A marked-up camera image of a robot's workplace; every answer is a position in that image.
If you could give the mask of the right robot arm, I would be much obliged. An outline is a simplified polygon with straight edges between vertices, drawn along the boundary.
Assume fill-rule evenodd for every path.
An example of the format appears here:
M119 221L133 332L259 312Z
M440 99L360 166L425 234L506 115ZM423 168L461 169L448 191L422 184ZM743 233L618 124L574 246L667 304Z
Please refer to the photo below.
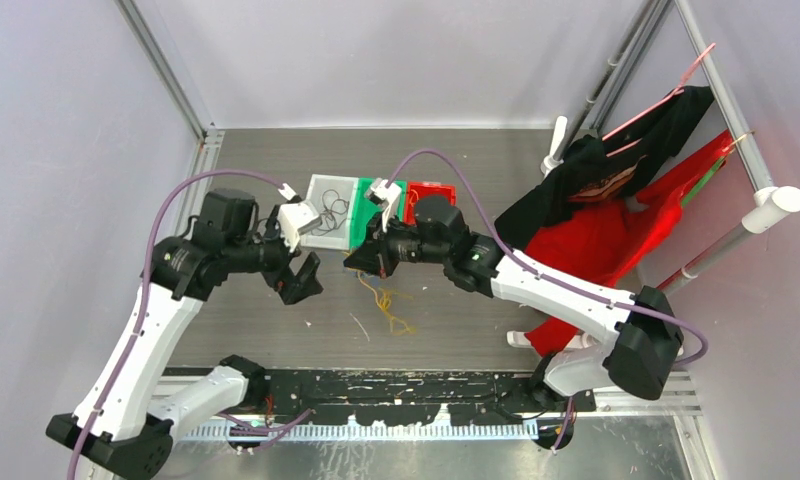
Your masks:
M363 243L344 261L380 278L393 275L401 263L439 264L464 291L533 307L594 338L591 347L543 356L528 382L529 395L543 410L609 386L657 400L684 342L663 292L606 288L535 262L472 231L461 210L440 196L419 201L412 224L375 214Z

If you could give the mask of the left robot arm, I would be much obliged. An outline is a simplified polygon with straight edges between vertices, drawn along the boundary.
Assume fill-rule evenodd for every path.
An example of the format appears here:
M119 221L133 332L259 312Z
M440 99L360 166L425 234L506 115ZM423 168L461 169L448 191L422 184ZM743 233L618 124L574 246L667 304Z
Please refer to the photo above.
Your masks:
M150 479L174 444L211 417L266 406L265 369L234 354L163 400L153 394L183 333L229 276L260 274L286 305L321 293L317 255L307 254L298 271L290 266L300 255L302 235L319 223L315 207L298 196L261 220L252 195L227 188L208 192L185 233L154 245L106 367L74 411L50 420L48 437L90 461L95 479Z

